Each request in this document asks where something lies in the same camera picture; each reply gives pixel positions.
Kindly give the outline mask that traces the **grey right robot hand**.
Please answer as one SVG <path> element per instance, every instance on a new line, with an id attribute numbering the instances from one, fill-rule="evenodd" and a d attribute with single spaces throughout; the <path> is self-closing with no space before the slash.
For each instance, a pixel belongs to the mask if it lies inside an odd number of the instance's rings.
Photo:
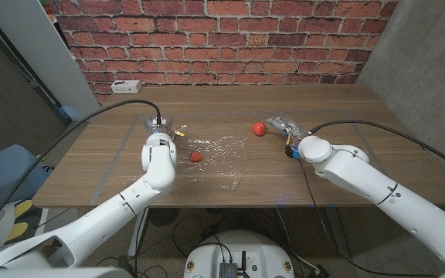
<path id="1" fill-rule="evenodd" d="M 265 122 L 285 135 L 287 137 L 287 145 L 291 147 L 297 148 L 299 143 L 310 135 L 297 121 L 289 117 L 270 117 L 267 118 Z"/>

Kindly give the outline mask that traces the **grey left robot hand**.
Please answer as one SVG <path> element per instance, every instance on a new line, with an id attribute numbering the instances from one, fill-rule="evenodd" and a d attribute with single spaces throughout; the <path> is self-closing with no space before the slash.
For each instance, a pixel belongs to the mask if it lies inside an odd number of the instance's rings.
<path id="1" fill-rule="evenodd" d="M 161 123 L 159 124 L 156 116 L 146 117 L 144 125 L 150 135 L 156 133 L 163 133 L 169 136 L 172 135 L 172 116 L 160 116 Z"/>

